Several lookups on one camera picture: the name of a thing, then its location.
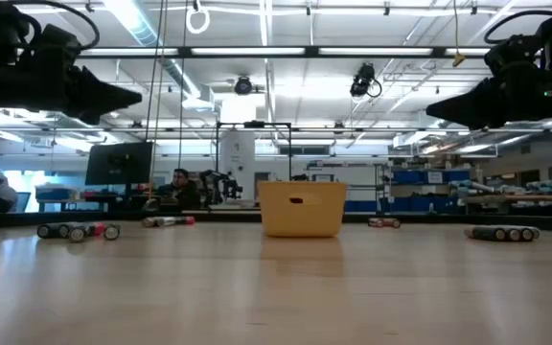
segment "person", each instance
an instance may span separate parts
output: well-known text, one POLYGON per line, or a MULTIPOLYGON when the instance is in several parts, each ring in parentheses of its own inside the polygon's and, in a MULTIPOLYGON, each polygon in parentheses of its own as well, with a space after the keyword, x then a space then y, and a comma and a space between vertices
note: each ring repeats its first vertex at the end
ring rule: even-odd
POLYGON ((18 201, 18 194, 14 188, 8 185, 8 178, 0 171, 0 197, 6 200, 10 204, 8 212, 16 211, 16 202, 18 201))
POLYGON ((197 184, 189 179, 189 172, 185 169, 174 170, 172 183, 159 187, 157 194, 172 196, 174 203, 183 210, 197 209, 201 205, 197 184))

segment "desk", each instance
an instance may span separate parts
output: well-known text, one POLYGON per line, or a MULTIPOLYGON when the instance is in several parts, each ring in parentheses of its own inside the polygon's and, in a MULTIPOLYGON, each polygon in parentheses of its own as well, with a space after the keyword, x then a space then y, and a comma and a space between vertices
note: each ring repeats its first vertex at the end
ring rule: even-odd
POLYGON ((482 195, 467 196, 463 198, 468 213, 469 204, 495 204, 498 213, 509 214, 512 204, 519 201, 552 201, 552 195, 482 195))
POLYGON ((46 204, 59 204, 61 207, 61 212, 65 211, 72 211, 67 210, 68 204, 77 204, 79 202, 97 202, 99 206, 99 211, 106 212, 105 205, 111 204, 113 201, 116 201, 116 197, 107 197, 107 198, 93 198, 90 197, 88 199, 67 199, 67 200, 38 200, 37 203, 39 204, 38 212, 46 212, 46 204))

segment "metal frame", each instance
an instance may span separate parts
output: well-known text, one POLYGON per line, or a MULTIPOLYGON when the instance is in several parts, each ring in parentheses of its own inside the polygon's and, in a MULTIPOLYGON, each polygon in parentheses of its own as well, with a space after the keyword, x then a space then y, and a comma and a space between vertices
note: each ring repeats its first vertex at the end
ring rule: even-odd
MULTIPOLYGON (((482 59, 487 46, 462 46, 460 51, 470 52, 466 58, 482 59)), ((158 58, 454 58, 452 46, 217 46, 217 47, 100 47, 82 52, 78 59, 155 59, 158 58), (125 53, 115 53, 116 50, 125 50, 125 53), (223 53, 200 53, 197 50, 222 50, 223 53), (299 53, 287 53, 286 50, 298 50, 299 53), (321 52, 322 49, 338 49, 341 53, 321 52), (235 53, 236 50, 246 50, 255 53, 235 53)))
MULTIPOLYGON (((292 150, 292 141, 293 141, 293 135, 292 135, 292 125, 291 123, 264 123, 264 122, 258 122, 258 124, 261 124, 265 127, 271 127, 271 131, 275 131, 275 132, 280 132, 280 129, 277 128, 277 126, 284 126, 284 127, 287 127, 288 129, 288 180, 290 181, 293 177, 293 150, 292 150)), ((244 127, 244 123, 222 123, 222 122, 217 122, 217 127, 215 128, 215 130, 217 131, 217 139, 216 139, 216 142, 217 142, 217 149, 216 149, 216 157, 217 157, 217 162, 216 162, 216 165, 215 165, 215 171, 217 171, 217 173, 219 173, 219 151, 220 151, 220 129, 223 127, 223 126, 232 126, 231 129, 234 129, 234 130, 241 130, 241 129, 244 129, 246 131, 257 131, 255 129, 265 129, 265 128, 246 128, 244 127)))
MULTIPOLYGON (((275 123, 277 125, 285 125, 290 123, 275 123)), ((280 129, 273 128, 243 128, 238 127, 237 130, 245 131, 256 131, 256 132, 277 132, 280 129)), ((1 126, 0 130, 5 131, 17 131, 17 132, 112 132, 112 133, 144 133, 146 132, 145 128, 56 128, 56 127, 4 127, 1 126)), ((151 132, 159 133, 175 133, 175 132, 206 132, 212 133, 217 130, 216 127, 162 127, 162 128, 151 128, 151 132)), ((436 128, 428 127, 346 127, 346 128, 337 128, 337 131, 341 132, 357 132, 357 133, 410 133, 416 131, 436 131, 436 128)), ((447 133, 457 133, 460 131, 468 131, 466 128, 440 128, 440 131, 447 133)), ((330 127, 290 127, 291 132, 295 133, 313 133, 313 132, 325 132, 330 133, 334 132, 333 128, 330 127)), ((520 133, 520 134, 534 134, 534 133, 552 133, 552 128, 484 128, 475 131, 471 131, 471 134, 475 133, 520 133)))

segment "hanging cord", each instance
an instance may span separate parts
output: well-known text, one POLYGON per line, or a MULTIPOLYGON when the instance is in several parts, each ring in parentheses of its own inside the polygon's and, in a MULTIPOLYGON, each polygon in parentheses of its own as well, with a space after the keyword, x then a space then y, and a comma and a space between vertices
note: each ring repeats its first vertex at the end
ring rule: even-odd
MULTIPOLYGON (((165 0, 165 9, 168 7, 170 0, 165 0)), ((166 44, 166 38, 168 36, 168 15, 165 12, 165 20, 163 22, 163 45, 166 44)), ((165 59, 165 48, 161 48, 161 58, 162 61, 165 59)), ((152 147, 152 159, 150 160, 150 184, 149 184, 149 199, 152 199, 152 182, 154 181, 154 166, 156 162, 156 156, 157 156, 157 136, 158 136, 158 130, 159 130, 159 119, 161 117, 161 90, 163 90, 163 67, 160 69, 159 73, 159 92, 157 93, 157 115, 154 122, 154 145, 152 147)))
POLYGON ((185 6, 185 17, 187 18, 187 29, 191 34, 199 35, 206 30, 208 30, 208 26, 210 26, 210 13, 208 10, 204 9, 201 6, 201 2, 199 0, 195 0, 193 3, 193 11, 189 11, 189 0, 187 0, 186 6, 185 6), (203 25, 199 28, 196 28, 193 26, 193 23, 191 22, 191 18, 194 14, 201 13, 203 14, 203 25))
POLYGON ((452 7, 455 10, 455 50, 459 55, 459 13, 457 12, 457 0, 452 0, 452 7))
MULTIPOLYGON (((186 3, 185 3, 185 15, 189 15, 189 0, 186 0, 186 3)), ((187 46, 187 30, 183 30, 183 34, 182 34, 182 46, 183 47, 186 47, 187 46)), ((182 63, 181 63, 181 66, 180 66, 180 72, 182 73, 182 81, 180 83, 180 137, 179 137, 179 143, 178 143, 178 169, 180 169, 180 167, 182 167, 182 125, 183 125, 183 120, 182 120, 182 113, 184 112, 184 106, 182 106, 182 102, 184 101, 184 82, 185 82, 185 74, 184 74, 184 67, 185 67, 185 62, 186 62, 186 59, 183 58, 182 59, 182 63)))
MULTIPOLYGON (((161 0, 161 11, 159 12, 159 24, 157 26, 157 42, 156 42, 156 46, 154 47, 154 57, 152 59, 152 75, 150 78, 150 88, 149 88, 149 113, 146 119, 146 134, 144 136, 145 142, 149 140, 150 111, 152 110, 152 94, 154 92, 154 80, 155 80, 155 74, 156 74, 156 68, 157 68, 157 60, 159 59, 159 42, 161 41, 161 25, 163 24, 163 13, 165 12, 164 6, 165 6, 165 0, 161 0)), ((160 104, 161 92, 159 92, 158 98, 159 99, 157 100, 157 102, 160 104)), ((160 106, 159 104, 157 105, 157 119, 159 117, 159 106, 160 106)), ((155 132, 157 129, 158 127, 157 125, 155 125, 154 127, 155 132)), ((156 137, 155 137, 154 145, 152 146, 152 159, 150 161, 149 200, 152 199, 152 183, 154 182, 154 159, 155 159, 156 153, 157 153, 157 146, 156 146, 156 137)))
POLYGON ((159 12, 159 24, 157 26, 157 43, 154 47, 154 57, 152 59, 152 77, 150 78, 150 89, 149 89, 149 115, 146 119, 146 135, 144 141, 149 140, 149 130, 150 130, 150 111, 152 110, 152 94, 154 92, 154 80, 157 70, 157 60, 159 58, 159 42, 161 41, 161 25, 163 24, 163 12, 165 0, 161 0, 161 11, 159 12))

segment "cable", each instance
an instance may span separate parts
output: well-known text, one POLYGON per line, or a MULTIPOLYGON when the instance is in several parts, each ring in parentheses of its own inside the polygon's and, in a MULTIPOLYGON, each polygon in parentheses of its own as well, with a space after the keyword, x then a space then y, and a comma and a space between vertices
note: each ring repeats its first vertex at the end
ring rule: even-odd
POLYGON ((210 25, 210 13, 208 12, 208 10, 204 9, 202 6, 201 6, 201 3, 199 2, 199 0, 195 0, 195 3, 194 3, 194 11, 189 11, 189 2, 187 1, 187 6, 185 7, 186 9, 186 18, 187 18, 187 21, 186 21, 186 24, 187 24, 187 30, 189 30, 189 32, 191 34, 195 34, 195 35, 199 35, 203 32, 205 32, 206 30, 208 30, 208 26, 210 25), (201 13, 204 15, 204 19, 203 19, 203 25, 201 27, 199 27, 198 29, 196 27, 193 26, 193 23, 191 22, 191 17, 193 17, 194 14, 196 13, 201 13))
POLYGON ((380 84, 380 82, 379 82, 378 80, 374 80, 374 83, 373 83, 373 84, 379 86, 379 89, 380 89, 379 93, 376 94, 376 95, 372 95, 372 94, 370 93, 370 89, 368 89, 368 92, 366 92, 366 94, 367 94, 370 98, 378 98, 378 97, 380 97, 380 95, 382 95, 382 84, 380 84))
MULTIPOLYGON (((23 20, 25 20, 26 22, 29 23, 29 25, 32 26, 32 28, 34 28, 34 36, 40 36, 41 33, 42 33, 42 26, 41 24, 39 24, 39 22, 37 21, 37 19, 33 18, 32 16, 28 15, 28 14, 25 14, 25 13, 21 13, 20 14, 20 18, 22 18, 23 20)), ((22 33, 22 29, 20 28, 20 23, 16 23, 16 31, 18 32, 18 39, 23 43, 23 44, 27 44, 27 40, 25 39, 25 36, 22 33)))
POLYGON ((144 136, 144 141, 149 140, 149 130, 150 130, 150 111, 152 110, 152 94, 154 93, 154 80, 155 74, 157 71, 157 60, 159 58, 159 44, 161 42, 161 25, 163 24, 163 4, 164 0, 161 0, 161 12, 159 13, 159 23, 157 24, 157 39, 156 45, 154 47, 154 56, 152 59, 152 73, 150 78, 150 89, 149 89, 149 109, 148 115, 146 118, 146 134, 144 136))
MULTIPOLYGON (((185 10, 185 15, 188 15, 189 14, 189 0, 186 0, 186 2, 185 2, 185 9, 186 9, 185 10)), ((183 30, 183 31, 184 31, 184 33, 182 34, 182 46, 185 47, 187 45, 187 31, 186 30, 183 30)), ((183 58, 182 63, 180 65, 180 73, 182 74, 182 76, 185 75, 184 74, 185 61, 186 61, 186 59, 183 58)), ((183 125, 182 113, 184 112, 184 106, 182 105, 182 102, 184 101, 184 82, 185 82, 185 79, 182 78, 182 81, 180 83, 180 136, 179 136, 180 142, 178 144, 178 169, 180 169, 182 167, 182 125, 183 125)))
POLYGON ((455 50, 459 55, 459 14, 457 13, 457 0, 452 0, 452 7, 455 10, 455 50))
POLYGON ((485 43, 487 44, 498 44, 501 42, 506 41, 506 39, 490 39, 489 36, 495 32, 498 28, 500 28, 502 25, 508 23, 509 21, 513 19, 517 19, 519 17, 525 16, 525 15, 550 15, 552 16, 552 11, 546 11, 546 10, 530 10, 530 11, 521 11, 519 13, 515 13, 512 15, 507 16, 506 18, 498 21, 493 25, 483 37, 485 43))
MULTIPOLYGON (((152 94, 154 92, 154 80, 155 80, 155 73, 157 69, 157 59, 159 58, 159 45, 161 42, 161 24, 163 23, 163 8, 164 8, 164 0, 161 0, 161 11, 159 12, 159 23, 157 25, 157 39, 156 39, 156 45, 154 47, 154 57, 152 59, 152 74, 150 78, 150 89, 149 89, 149 109, 148 109, 148 115, 146 119, 146 134, 144 137, 144 141, 147 142, 149 140, 149 130, 150 130, 150 111, 152 110, 152 94)), ((161 69, 161 79, 163 79, 163 68, 161 69)), ((159 118, 159 107, 161 103, 161 89, 159 89, 159 96, 157 100, 157 122, 159 118)), ((157 124, 154 126, 154 131, 156 134, 158 127, 157 124)), ((154 137, 154 145, 152 146, 152 159, 150 160, 150 184, 149 184, 149 200, 152 199, 152 181, 154 180, 154 160, 156 158, 157 154, 157 137, 155 135, 154 137)))
MULTIPOLYGON (((81 11, 78 11, 74 8, 71 8, 71 7, 69 7, 65 4, 61 4, 61 3, 58 3, 58 2, 55 2, 55 1, 50 1, 50 0, 10 0, 10 1, 8 1, 8 3, 11 4, 11 5, 15 5, 15 6, 24 6, 24 5, 51 6, 51 7, 54 7, 54 8, 66 10, 66 11, 68 11, 70 13, 73 13, 73 14, 77 15, 78 17, 82 18, 82 20, 84 20, 91 27, 91 29, 93 29, 93 32, 95 33, 95 38, 93 38, 93 41, 91 41, 91 43, 86 44, 86 45, 82 45, 78 48, 73 48, 73 49, 78 49, 78 50, 81 50, 81 51, 91 49, 91 48, 97 46, 97 44, 100 42, 100 39, 102 38, 99 28, 97 27, 97 25, 95 25, 95 22, 93 22, 93 20, 91 20, 91 18, 86 16, 81 11)), ((26 44, 26 43, 16 44, 14 46, 18 47, 18 48, 23 48, 23 49, 34 49, 35 48, 34 46, 32 46, 30 44, 26 44)))

